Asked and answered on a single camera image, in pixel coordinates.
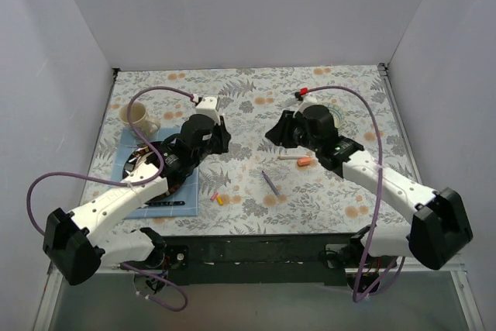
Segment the pink pen cap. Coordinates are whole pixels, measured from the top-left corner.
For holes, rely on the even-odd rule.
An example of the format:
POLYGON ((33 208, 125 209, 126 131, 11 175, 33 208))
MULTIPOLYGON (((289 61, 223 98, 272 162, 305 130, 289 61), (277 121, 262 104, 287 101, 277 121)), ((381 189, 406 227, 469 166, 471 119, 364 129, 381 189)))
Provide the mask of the pink pen cap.
POLYGON ((211 201, 216 200, 216 198, 217 198, 217 196, 218 196, 218 195, 219 195, 219 193, 218 193, 217 191, 216 191, 216 192, 214 192, 214 193, 212 194, 211 198, 210 198, 210 199, 211 199, 211 201))

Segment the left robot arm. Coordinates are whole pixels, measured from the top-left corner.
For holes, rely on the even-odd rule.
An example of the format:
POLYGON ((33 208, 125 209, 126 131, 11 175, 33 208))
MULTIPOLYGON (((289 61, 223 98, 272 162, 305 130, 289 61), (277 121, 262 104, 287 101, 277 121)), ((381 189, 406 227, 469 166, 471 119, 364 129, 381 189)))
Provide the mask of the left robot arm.
POLYGON ((100 266, 126 262, 156 269, 165 258, 166 243, 151 228, 140 228, 120 239, 108 232, 146 202, 175 193, 210 154, 226 153, 231 136, 223 119, 215 122, 192 115, 178 134, 159 146, 124 179, 96 199, 69 212, 56 209, 46 220, 43 251, 71 285, 88 280, 100 266))

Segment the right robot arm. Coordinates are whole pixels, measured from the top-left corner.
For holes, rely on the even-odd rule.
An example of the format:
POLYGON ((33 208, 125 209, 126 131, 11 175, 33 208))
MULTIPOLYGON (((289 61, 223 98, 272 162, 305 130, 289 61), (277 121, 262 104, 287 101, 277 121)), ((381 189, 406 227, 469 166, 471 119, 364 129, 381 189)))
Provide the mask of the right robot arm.
POLYGON ((437 191, 379 165, 362 145, 339 134, 323 105, 283 111, 265 137, 286 149, 313 151, 326 170, 373 192, 409 224, 407 229, 370 225, 359 231, 343 255, 351 256, 360 267, 370 266, 378 257, 413 257, 424 267, 438 270, 474 238, 456 191, 437 191))

